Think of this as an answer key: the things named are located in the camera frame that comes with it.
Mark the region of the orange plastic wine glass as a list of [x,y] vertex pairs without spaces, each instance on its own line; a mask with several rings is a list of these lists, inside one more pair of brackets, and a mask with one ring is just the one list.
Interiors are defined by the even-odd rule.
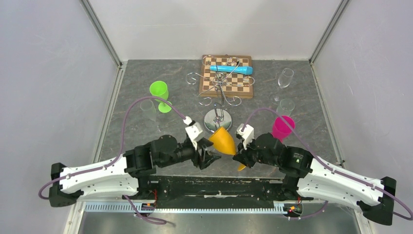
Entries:
[[218,128],[208,140],[213,143],[214,149],[219,153],[230,156],[235,156],[237,153],[235,141],[224,127]]

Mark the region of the chrome wine glass rack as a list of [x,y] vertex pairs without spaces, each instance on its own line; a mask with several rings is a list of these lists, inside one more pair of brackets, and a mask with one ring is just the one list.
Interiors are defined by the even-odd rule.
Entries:
[[[186,82],[190,85],[199,85],[199,79],[195,75],[200,75],[200,72],[191,72],[186,75]],[[213,97],[203,97],[200,94],[197,96],[198,103],[202,106],[210,106],[212,109],[204,116],[204,127],[207,131],[213,133],[218,128],[224,127],[229,130],[233,124],[233,117],[226,109],[227,107],[236,107],[241,105],[244,98],[237,96],[228,97],[224,94],[222,84],[224,81],[222,72],[216,72],[216,95]]]

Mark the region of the pink plastic wine glass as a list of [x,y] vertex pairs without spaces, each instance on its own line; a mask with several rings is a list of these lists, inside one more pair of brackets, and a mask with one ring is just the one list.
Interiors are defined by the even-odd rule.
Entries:
[[[294,129],[295,122],[288,116],[282,116],[284,120]],[[272,126],[272,136],[281,142],[292,133],[292,130],[283,122],[281,117],[277,117]]]

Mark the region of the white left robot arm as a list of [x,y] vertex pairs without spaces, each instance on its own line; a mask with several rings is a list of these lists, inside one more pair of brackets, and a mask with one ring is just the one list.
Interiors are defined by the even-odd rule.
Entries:
[[136,146],[100,163],[70,168],[62,163],[51,166],[54,181],[49,189],[51,207],[66,207],[80,198],[123,197],[149,199],[157,189],[153,175],[157,168],[165,168],[190,160],[203,170],[221,158],[209,148],[213,143],[202,138],[195,148],[187,137],[179,143],[171,135],[163,135],[144,145]]

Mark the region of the clear wine glass front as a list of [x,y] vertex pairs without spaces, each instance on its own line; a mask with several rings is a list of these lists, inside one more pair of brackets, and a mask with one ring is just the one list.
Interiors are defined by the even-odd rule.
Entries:
[[276,109],[281,116],[291,116],[295,108],[295,103],[290,98],[282,99]]

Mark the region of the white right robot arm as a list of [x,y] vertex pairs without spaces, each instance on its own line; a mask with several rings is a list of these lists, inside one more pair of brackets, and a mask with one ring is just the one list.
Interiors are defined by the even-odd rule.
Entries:
[[271,133],[262,134],[249,143],[236,134],[241,142],[233,160],[248,168],[256,163],[278,167],[285,174],[282,195],[322,199],[345,205],[361,212],[368,220],[390,226],[393,223],[396,180],[388,176],[381,179],[359,175],[322,158],[316,159],[309,151],[285,146]]

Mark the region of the green plastic wine glass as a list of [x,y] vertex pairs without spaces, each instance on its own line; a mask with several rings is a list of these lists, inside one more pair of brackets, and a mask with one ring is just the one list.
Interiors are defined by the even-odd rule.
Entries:
[[[162,98],[164,100],[168,100],[169,97],[169,90],[168,86],[164,81],[155,81],[150,85],[150,93],[154,97]],[[168,113],[171,111],[171,107],[167,105],[165,102],[156,100],[158,104],[158,110],[161,113]]]

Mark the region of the clear wine glass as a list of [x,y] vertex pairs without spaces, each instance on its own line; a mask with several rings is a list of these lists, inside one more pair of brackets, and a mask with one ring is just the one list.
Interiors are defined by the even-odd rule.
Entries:
[[150,99],[146,99],[140,102],[140,109],[143,112],[143,115],[151,120],[156,121],[157,113],[153,102]]
[[290,98],[282,99],[276,109],[281,116],[291,116],[295,108],[295,103]]
[[294,71],[290,68],[284,68],[278,76],[278,83],[274,91],[270,95],[270,100],[273,104],[279,104],[281,100],[282,90],[290,85],[294,77]]

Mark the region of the clear wine glass back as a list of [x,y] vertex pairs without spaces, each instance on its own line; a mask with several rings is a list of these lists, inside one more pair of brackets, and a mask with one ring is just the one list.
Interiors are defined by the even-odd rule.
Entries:
[[146,99],[140,102],[140,109],[143,112],[143,115],[151,120],[156,121],[157,113],[153,102],[150,99]]

